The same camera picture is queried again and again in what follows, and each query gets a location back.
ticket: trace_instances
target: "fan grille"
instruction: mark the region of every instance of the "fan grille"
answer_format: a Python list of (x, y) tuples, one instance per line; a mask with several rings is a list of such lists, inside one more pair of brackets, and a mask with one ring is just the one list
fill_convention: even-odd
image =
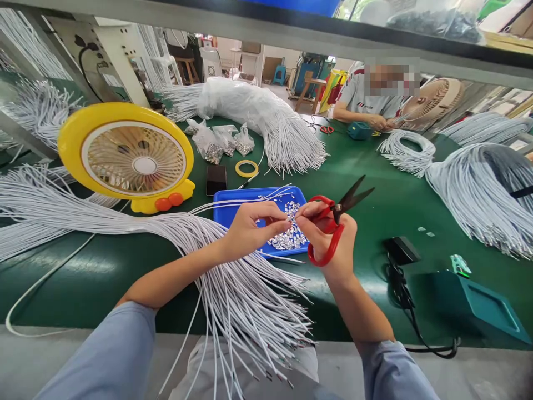
[(450, 112), (459, 102), (464, 92), (457, 79), (440, 78), (420, 89), (420, 97), (412, 97), (402, 108), (407, 115), (406, 123), (426, 123), (434, 121)]
[(127, 124), (99, 129), (89, 136), (84, 155), (92, 177), (114, 192), (138, 196), (175, 185), (185, 169), (179, 143), (155, 127)]

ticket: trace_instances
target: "scissor blade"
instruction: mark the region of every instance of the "scissor blade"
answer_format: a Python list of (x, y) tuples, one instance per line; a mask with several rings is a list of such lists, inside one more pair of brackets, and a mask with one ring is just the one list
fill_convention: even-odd
[(365, 177), (366, 175), (363, 175), (362, 177), (360, 177), (357, 180), (357, 182), (354, 183), (354, 185), (350, 188), (350, 190), (348, 190), (346, 194), (342, 197), (342, 199), (339, 201), (339, 204), (342, 204), (343, 208), (345, 208), (346, 203), (349, 203), (351, 201), (351, 199), (354, 196), (355, 191), (357, 190), (357, 188), (359, 187), (359, 185), (361, 184), (361, 182), (363, 181)]
[(366, 192), (359, 193), (357, 196), (353, 197), (348, 204), (343, 205), (343, 211), (347, 212), (349, 209), (351, 209), (353, 206), (355, 206), (357, 203), (363, 200), (366, 196), (372, 193), (374, 189), (375, 188), (368, 189)]

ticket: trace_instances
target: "green clip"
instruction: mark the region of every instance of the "green clip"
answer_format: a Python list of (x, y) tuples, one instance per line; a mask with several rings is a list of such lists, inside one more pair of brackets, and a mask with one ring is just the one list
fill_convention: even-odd
[(466, 261), (458, 254), (452, 254), (450, 258), (454, 273), (464, 276), (465, 278), (470, 278), (469, 274), (471, 274), (472, 271), (466, 264)]

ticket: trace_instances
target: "yellow tape roll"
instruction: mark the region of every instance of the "yellow tape roll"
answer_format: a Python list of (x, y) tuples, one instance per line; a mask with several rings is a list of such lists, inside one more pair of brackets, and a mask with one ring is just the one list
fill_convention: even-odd
[[(248, 172), (248, 173), (242, 172), (240, 170), (240, 166), (244, 165), (244, 164), (248, 164), (248, 165), (251, 165), (252, 167), (254, 167), (254, 171), (253, 172)], [(237, 175), (240, 175), (243, 178), (252, 178), (252, 176), (256, 175), (258, 171), (259, 171), (259, 167), (257, 166), (257, 164), (254, 163), (253, 161), (250, 161), (250, 160), (242, 160), (242, 161), (239, 161), (235, 165), (235, 172), (237, 172)]]

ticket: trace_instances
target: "green table surface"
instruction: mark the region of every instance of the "green table surface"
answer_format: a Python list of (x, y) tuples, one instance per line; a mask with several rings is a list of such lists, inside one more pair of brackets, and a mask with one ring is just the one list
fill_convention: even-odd
[[(209, 126), (232, 123), (223, 118), (208, 122)], [(178, 124), (184, 129), (187, 124)], [(384, 276), (386, 256), (382, 240), (393, 236), (407, 236), (419, 251), (422, 260), (405, 266), (404, 270), (413, 299), (420, 329), (430, 344), (450, 344), (451, 337), (461, 334), (465, 346), (527, 348), (514, 341), (493, 343), (458, 331), (435, 312), (427, 273), (451, 268), (450, 255), (460, 254), (473, 271), (472, 280), (506, 296), (521, 319), (525, 329), (533, 334), (533, 265), (504, 256), (478, 241), (469, 240), (461, 231), (443, 202), (424, 179), (398, 171), (376, 148), (382, 137), (365, 142), (350, 139), (345, 126), (334, 123), (337, 129), (327, 136), (318, 132), (326, 144), (330, 157), (318, 171), (306, 175), (285, 176), (282, 180), (274, 171), (267, 171), (266, 160), (260, 166), (261, 175), (249, 187), (275, 187), (292, 183), (307, 199), (323, 194), (338, 201), (361, 176), (366, 175), (361, 190), (374, 186), (376, 190), (352, 209), (358, 223), (354, 250), (354, 270), (363, 287), (384, 311), (391, 322), (396, 338), (403, 343), (417, 344), (418, 339), (405, 313), (391, 301)], [(246, 158), (258, 162), (263, 140), (255, 133), (255, 149)], [(458, 146), (447, 138), (436, 141), (436, 161), (444, 159)], [(206, 161), (194, 150), (194, 167), (189, 179), (196, 184), (194, 196), (172, 212), (185, 212), (212, 201), (205, 195)], [(235, 164), (243, 159), (237, 152), (232, 158), (224, 156), (228, 188), (240, 186), (245, 179), (235, 173)], [(88, 190), (73, 185), (79, 196)], [(212, 211), (204, 217), (212, 218)], [(426, 232), (419, 232), (424, 227)], [(46, 271), (74, 251), (89, 236), (73, 232), (27, 253), (0, 264), (0, 318), (5, 318), (14, 302)], [(179, 257), (178, 251), (165, 239), (153, 234), (136, 233), (121, 236), (98, 235), (80, 253), (51, 276), (16, 309), (12, 323), (33, 326), (95, 328), (116, 302), (147, 272)], [(306, 254), (295, 258), (305, 260)], [(350, 337), (320, 269), (312, 264), (291, 265), (274, 262), (282, 269), (310, 279), (308, 288), (313, 305), (309, 317), (315, 321), (313, 333), (317, 340), (349, 341)], [(156, 318), (157, 332), (185, 333), (198, 298), (198, 291), (190, 285), (177, 295)], [(205, 332), (205, 318), (199, 313), (192, 333)]]

